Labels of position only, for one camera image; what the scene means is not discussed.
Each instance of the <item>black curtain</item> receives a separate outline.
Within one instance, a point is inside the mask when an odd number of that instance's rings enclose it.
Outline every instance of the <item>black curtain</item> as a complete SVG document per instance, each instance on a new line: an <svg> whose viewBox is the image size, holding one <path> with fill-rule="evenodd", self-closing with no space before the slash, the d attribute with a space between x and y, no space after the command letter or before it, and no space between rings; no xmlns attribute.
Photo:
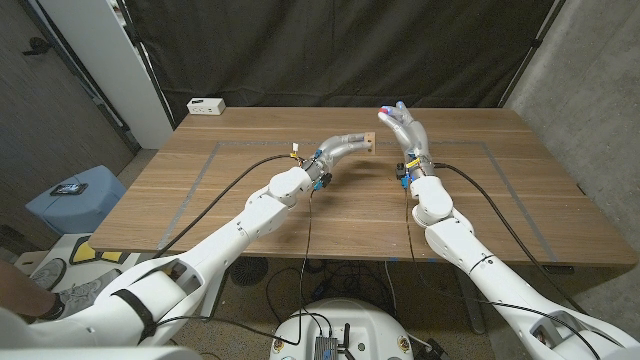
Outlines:
<svg viewBox="0 0 640 360"><path fill-rule="evenodd" d="M553 0L130 0L176 120L227 106L495 107Z"/></svg>

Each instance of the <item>shoe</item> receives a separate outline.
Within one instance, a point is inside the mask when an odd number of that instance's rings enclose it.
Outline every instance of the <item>shoe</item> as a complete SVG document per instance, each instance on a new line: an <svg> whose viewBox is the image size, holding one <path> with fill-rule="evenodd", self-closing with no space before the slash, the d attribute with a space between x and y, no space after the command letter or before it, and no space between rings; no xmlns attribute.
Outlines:
<svg viewBox="0 0 640 360"><path fill-rule="evenodd" d="M65 318L93 305L100 292L117 278L122 271L113 269L99 278L80 286L59 292L64 310L58 319Z"/></svg>
<svg viewBox="0 0 640 360"><path fill-rule="evenodd" d="M55 258L33 273L31 279L41 288L50 291L62 280L65 271L67 271L67 263L60 258Z"/></svg>

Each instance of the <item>gray tape line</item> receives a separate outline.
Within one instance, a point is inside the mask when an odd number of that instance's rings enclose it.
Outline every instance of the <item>gray tape line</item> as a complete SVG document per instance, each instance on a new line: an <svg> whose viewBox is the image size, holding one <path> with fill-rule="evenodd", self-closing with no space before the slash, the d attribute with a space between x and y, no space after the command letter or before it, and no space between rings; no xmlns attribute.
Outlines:
<svg viewBox="0 0 640 360"><path fill-rule="evenodd" d="M220 143L216 144L216 146L211 151L211 154L209 155L209 158L204 163L204 166L202 166L202 170L200 170L200 174L198 174L198 177L196 178L196 181L194 181L193 185L191 185L191 189L189 189L189 193L187 194L187 197L184 198L184 201L182 201L182 205L180 205L180 208L178 209L178 212L176 213L176 215L171 220L171 223L169 223L169 227L167 228L167 231L165 231L164 235L162 236L162 239L160 240L160 242L156 246L156 250L162 249L169 242L168 241L169 240L169 235L171 235L171 233L173 232L173 229L176 227L176 224L178 223L178 220L180 220L180 217L182 216L182 213L186 210L187 205L189 205L189 201L191 201L191 197L196 192L196 189L198 188L198 185L200 184L200 181L202 181L202 177L204 177L204 174L207 172L207 169L209 169L209 165L211 165L211 161L213 161L213 157L216 156L216 153L218 152L218 149L220 149Z"/></svg>
<svg viewBox="0 0 640 360"><path fill-rule="evenodd" d="M187 194L187 197L182 202L182 205L180 205L180 208L178 208L176 215L173 217L173 219L171 219L171 222L169 223L169 227L167 228L167 231L165 231L164 235L162 236L162 239L160 239L160 241L158 242L158 245L156 245L156 250L162 249L169 242L169 236L171 235L171 233L173 232L173 229L175 229L176 225L178 224L178 220L180 220L180 217L182 217L182 214L187 209L187 205L189 205L189 201L191 201L191 197L193 197L193 194L196 192L198 185L200 185L200 181L202 181L204 174L206 174L207 170L209 170L209 166L211 165L213 158L216 156L221 146L223 145L289 145L289 144L293 144L293 141L220 141L218 142L216 146L213 148L213 150L211 151L209 158L202 166L202 170L200 170L200 174L198 174L198 177L196 178L193 185L191 186L191 189L189 189L189 193ZM299 142L298 144L299 145L316 145L319 143L318 142Z"/></svg>
<svg viewBox="0 0 640 360"><path fill-rule="evenodd" d="M216 146L213 148L213 150L211 151L211 154L209 155L209 158L207 159L207 161L202 166L202 170L200 170L200 174L198 175L198 177L196 178L195 182L191 186L191 189L189 190L189 193L187 194L187 197L182 202L182 205L180 205L180 208L178 209L176 215L171 220L171 223L169 223L169 227L167 228L167 231L164 233L164 236L162 237L162 239L160 240L160 242L156 246L156 249L158 249L158 250L162 249L168 243L169 235L171 235L171 233L173 232L173 229L175 228L176 224L178 223L178 220L180 220L180 217L182 216L182 214L186 210L187 205L189 204L189 201L191 200L191 197L196 192L196 189L198 188L198 185L200 184L200 181L202 181L202 178L204 177L204 174L209 169L209 166L211 165L211 162L213 161L213 158L216 156L216 153L218 152L218 150L220 149L220 147L222 145L288 145L288 144L291 144L291 143L292 142L290 142L290 141L225 141L225 142L218 142L216 144ZM489 158L489 160L491 161L491 164L495 168L496 172L498 173L498 175L500 175L500 178L502 179L502 182L507 187L507 190L509 190L509 193L511 194L511 197L513 198L515 203L518 205L518 208L522 212L522 215L527 220L527 223L531 227L531 230L533 230L534 235L538 238L538 241L540 242L540 245L542 246L542 248L545 250L545 252L549 256L551 261L553 261L553 262L557 262L558 261L558 258L556 257L556 255L551 250L551 246L549 246L549 243L544 238L544 235L542 235L542 233L540 232L540 229L536 225L535 221L533 221L533 219L531 218L531 215L529 215L529 212L527 211L527 208L524 206L524 204L520 200L520 197L516 193L516 191L513 188L513 186L511 186L511 183L507 179L507 176L502 171L502 168L500 167L500 164L498 164L498 161L493 156L493 153L491 153L491 150L489 150L489 147L487 146L486 143L484 143L483 141L432 141L430 143L432 143L432 144L445 144L445 145L454 145L454 144L480 145L482 147L482 149L484 150L485 154L487 155L487 157ZM319 143L318 142L299 142L298 144L300 144L300 145L315 145L315 144L319 144ZM378 145L378 146L379 145L395 145L395 146L397 146L398 143L389 141L389 142L378 142L378 143L376 143L376 145Z"/></svg>
<svg viewBox="0 0 640 360"><path fill-rule="evenodd" d="M513 198L513 201L516 202L516 204L518 205L518 208L520 208L520 211L522 212L522 215L527 220L527 223L529 223L531 230L533 230L534 235L538 238L540 245L542 245L542 248L549 256L549 259L551 259L551 261L553 262L557 262L558 257L556 256L556 254L553 253L553 250L551 250L551 246L549 245L547 240L544 238L544 235L542 235L542 232L540 232L538 225L536 225L535 221L533 221L533 218L531 218L531 215L529 215L529 211L527 211L527 208L522 203L522 200L520 200L520 197L516 193L516 190L513 188L513 186L511 186L511 183L507 179L507 175L505 175L505 173L502 171L502 168L498 164L498 161L496 160L496 158L491 153L491 150L489 150L489 147L484 142L480 142L480 144L482 145L484 152L489 157L489 160L491 160L493 167L498 172L498 175L500 175L500 177L502 178L502 182L504 182L504 184L507 186L507 189L509 190L511 197Z"/></svg>

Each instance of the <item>small wooden block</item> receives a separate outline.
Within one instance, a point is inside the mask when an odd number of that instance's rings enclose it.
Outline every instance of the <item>small wooden block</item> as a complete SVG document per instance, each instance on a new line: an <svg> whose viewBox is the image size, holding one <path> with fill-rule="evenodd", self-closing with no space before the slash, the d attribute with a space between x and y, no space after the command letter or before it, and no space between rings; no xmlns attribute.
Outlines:
<svg viewBox="0 0 640 360"><path fill-rule="evenodd" d="M369 155L376 154L376 133L364 133L364 141L371 143L371 149L367 150Z"/></svg>

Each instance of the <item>yellow connector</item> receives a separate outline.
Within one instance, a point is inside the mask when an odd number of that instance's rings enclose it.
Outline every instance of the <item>yellow connector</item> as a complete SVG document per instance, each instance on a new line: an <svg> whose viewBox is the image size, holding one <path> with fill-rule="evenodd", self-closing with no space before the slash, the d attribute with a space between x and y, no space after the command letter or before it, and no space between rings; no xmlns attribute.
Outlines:
<svg viewBox="0 0 640 360"><path fill-rule="evenodd" d="M418 164L420 164L420 158L416 158L416 159L415 159L415 160L413 160L412 162L408 163L408 164L407 164L407 169L408 169L408 168L410 168L410 167L416 166L416 165L418 165Z"/></svg>

